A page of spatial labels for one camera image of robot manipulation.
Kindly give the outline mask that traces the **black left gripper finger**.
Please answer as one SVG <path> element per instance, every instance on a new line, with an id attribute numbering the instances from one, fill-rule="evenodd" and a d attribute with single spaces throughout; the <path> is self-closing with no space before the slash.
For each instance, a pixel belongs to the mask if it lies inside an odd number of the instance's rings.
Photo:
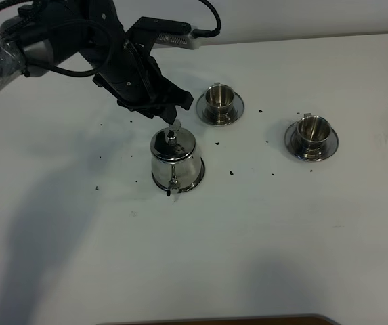
<path id="1" fill-rule="evenodd" d="M 162 77 L 162 82 L 162 93 L 167 104 L 174 104 L 184 110 L 189 110 L 191 108 L 194 98 L 189 91 L 181 89 L 166 77 Z"/>
<path id="2" fill-rule="evenodd" d="M 146 117 L 158 117 L 167 124 L 173 124 L 177 118 L 177 108 L 169 97 L 146 101 Z"/>

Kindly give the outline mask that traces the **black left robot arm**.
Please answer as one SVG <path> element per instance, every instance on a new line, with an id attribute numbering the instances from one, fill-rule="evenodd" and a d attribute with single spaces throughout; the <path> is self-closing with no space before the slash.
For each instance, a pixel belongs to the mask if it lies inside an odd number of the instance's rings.
<path id="1" fill-rule="evenodd" d="M 0 28 L 0 91 L 19 76 L 87 78 L 119 106 L 166 123 L 192 95 L 165 78 L 151 56 L 157 34 L 125 31 L 112 1 L 1 1 L 18 8 Z"/>

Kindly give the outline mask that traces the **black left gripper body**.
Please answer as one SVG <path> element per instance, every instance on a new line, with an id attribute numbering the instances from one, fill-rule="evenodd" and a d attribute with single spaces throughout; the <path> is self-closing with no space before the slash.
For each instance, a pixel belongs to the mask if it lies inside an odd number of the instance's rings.
<path id="1" fill-rule="evenodd" d="M 162 73 L 141 45 L 92 38 L 92 66 L 102 64 L 93 82 L 113 95 L 119 106 L 146 116 L 146 101 L 164 98 Z"/>

